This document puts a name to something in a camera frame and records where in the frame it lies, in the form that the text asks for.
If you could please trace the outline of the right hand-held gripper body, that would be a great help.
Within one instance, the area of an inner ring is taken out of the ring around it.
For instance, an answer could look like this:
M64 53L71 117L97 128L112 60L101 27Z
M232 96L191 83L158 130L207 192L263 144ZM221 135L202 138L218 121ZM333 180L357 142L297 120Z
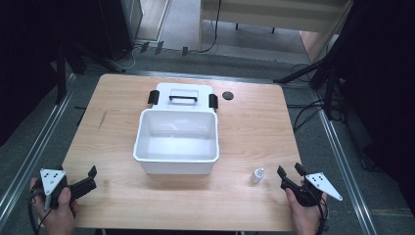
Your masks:
M285 173L281 174L281 188L291 189L298 201L303 207L314 207L322 199L322 194L326 193L328 196L341 201L343 196L332 185L329 179L323 172L307 174L302 185L297 185L294 181L289 179Z

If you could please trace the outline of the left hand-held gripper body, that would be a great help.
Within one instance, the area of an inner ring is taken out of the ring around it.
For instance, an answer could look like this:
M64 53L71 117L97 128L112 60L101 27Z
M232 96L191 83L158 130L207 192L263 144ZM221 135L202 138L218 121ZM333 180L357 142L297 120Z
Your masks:
M55 210L58 206L58 198L66 187L70 189L70 202L79 198L77 185L68 185L67 173L63 169L40 169L40 182L43 192L43 210Z

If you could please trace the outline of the small white bottle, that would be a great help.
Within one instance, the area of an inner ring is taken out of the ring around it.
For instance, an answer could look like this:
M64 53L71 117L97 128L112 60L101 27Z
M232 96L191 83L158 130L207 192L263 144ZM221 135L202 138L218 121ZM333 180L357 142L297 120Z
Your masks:
M263 177L265 174L265 170L261 167L261 168L257 168L251 175L250 177L250 181L253 184L257 184Z

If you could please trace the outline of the white plastic storage box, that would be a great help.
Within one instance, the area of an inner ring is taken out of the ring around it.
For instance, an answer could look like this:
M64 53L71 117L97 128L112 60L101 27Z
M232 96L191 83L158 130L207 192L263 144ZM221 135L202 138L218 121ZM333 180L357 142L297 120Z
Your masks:
M216 113L146 109L133 158L149 174L210 174L219 159Z

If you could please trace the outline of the person's right hand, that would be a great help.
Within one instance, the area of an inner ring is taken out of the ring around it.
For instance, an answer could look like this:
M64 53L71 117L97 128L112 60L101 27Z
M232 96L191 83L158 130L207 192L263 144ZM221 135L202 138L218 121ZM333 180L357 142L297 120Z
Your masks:
M320 223L321 212L325 212L327 209L324 203L327 195L325 193L322 194L320 207L303 207L299 204L296 195L290 188L287 188L285 192L292 211L295 233L297 235L315 235Z

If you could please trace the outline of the person's left hand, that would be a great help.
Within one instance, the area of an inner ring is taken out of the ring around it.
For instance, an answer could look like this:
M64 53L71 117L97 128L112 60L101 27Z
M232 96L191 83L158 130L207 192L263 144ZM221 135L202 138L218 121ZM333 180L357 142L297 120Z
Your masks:
M46 212L44 201L35 196L29 205L35 209L38 218L42 221L47 235L74 235L74 217L78 211L77 201L71 201L71 191L65 187L58 198L59 207Z

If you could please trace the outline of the black tripod stand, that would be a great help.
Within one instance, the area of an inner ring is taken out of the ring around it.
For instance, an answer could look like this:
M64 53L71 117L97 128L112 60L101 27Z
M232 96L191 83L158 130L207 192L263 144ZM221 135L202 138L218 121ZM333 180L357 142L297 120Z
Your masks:
M321 60L286 77L274 79L273 82L278 84L286 84L314 71L314 76L309 81L309 86L312 90L318 90L323 85L326 86L323 98L323 111L329 120L333 120L334 116L332 115L332 111L334 108L332 102L334 101L335 84L340 78L338 74L340 60L341 52L337 49L332 49Z

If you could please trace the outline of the black metal stand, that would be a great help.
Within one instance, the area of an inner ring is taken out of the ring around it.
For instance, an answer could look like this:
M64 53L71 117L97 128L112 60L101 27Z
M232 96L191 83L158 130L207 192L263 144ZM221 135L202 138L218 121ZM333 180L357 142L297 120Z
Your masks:
M56 73L58 90L56 99L57 105L61 104L67 95L66 64L69 64L71 69L77 73L84 73L86 70L86 66L83 64L81 55L86 55L94 62L98 63L99 65L108 69L109 71L113 71L116 73L125 72L125 69L117 69L115 66L111 65L109 62L99 57L92 50L86 48L85 46L77 42L65 40L61 41L57 46L56 54Z

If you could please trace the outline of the white bench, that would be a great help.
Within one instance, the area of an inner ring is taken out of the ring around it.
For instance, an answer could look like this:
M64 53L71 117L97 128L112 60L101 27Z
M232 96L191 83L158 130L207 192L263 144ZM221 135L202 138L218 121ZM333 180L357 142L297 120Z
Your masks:
M311 61L327 45L347 16L351 0L200 0L204 20L252 24L300 31Z

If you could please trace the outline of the metal floor rail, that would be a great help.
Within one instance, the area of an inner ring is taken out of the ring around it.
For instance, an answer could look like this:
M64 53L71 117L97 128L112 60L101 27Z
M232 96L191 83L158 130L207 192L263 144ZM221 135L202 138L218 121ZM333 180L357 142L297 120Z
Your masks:
M344 235L379 235L354 174L360 169L357 162L360 155L347 127L341 121L329 120L323 110L318 116L331 147L331 159L336 163L333 173L328 172L328 167L325 173L332 183L340 183L339 192L343 197L341 202L334 201L335 204L329 207L330 232L338 227Z
M54 88L0 147L0 231L7 223L28 178L41 158L71 96L77 77L67 78L67 94L58 103Z

